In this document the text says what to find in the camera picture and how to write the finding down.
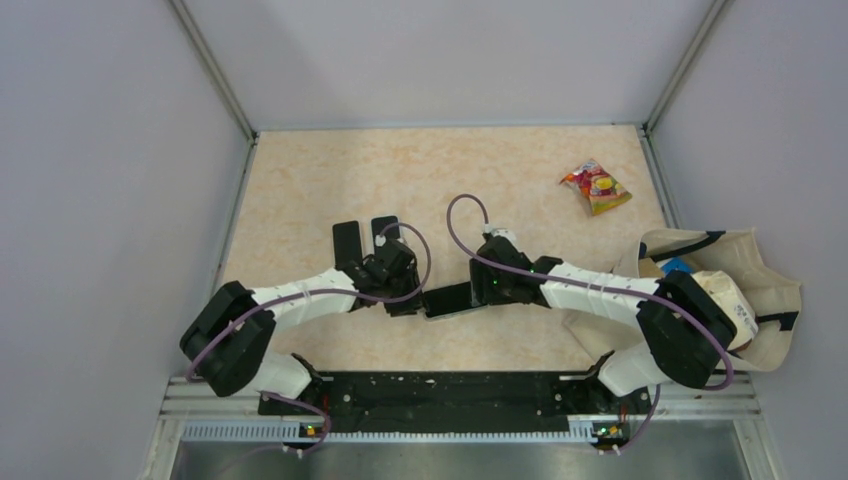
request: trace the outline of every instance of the chip bag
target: chip bag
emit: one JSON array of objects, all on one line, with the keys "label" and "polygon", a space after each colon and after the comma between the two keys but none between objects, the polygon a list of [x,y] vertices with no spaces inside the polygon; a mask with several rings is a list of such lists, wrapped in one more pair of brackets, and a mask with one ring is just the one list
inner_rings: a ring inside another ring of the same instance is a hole
[{"label": "chip bag", "polygon": [[584,163],[580,168],[566,175],[559,183],[568,183],[580,190],[583,196],[589,200],[592,215],[606,212],[633,197],[622,184],[618,183],[612,175],[604,170],[604,167],[594,160]]}]

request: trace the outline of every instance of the white panel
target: white panel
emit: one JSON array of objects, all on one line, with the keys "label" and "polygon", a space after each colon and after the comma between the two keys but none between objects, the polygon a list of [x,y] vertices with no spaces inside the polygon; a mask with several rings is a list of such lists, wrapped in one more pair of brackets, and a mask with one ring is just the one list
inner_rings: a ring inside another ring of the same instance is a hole
[{"label": "white panel", "polygon": [[164,1],[0,3],[0,478],[140,473],[245,155]]},{"label": "white panel", "polygon": [[735,2],[657,132],[683,223],[756,226],[804,282],[792,350],[757,376],[788,478],[844,478],[848,5]]},{"label": "white panel", "polygon": [[189,0],[258,129],[644,121],[710,0]]}]

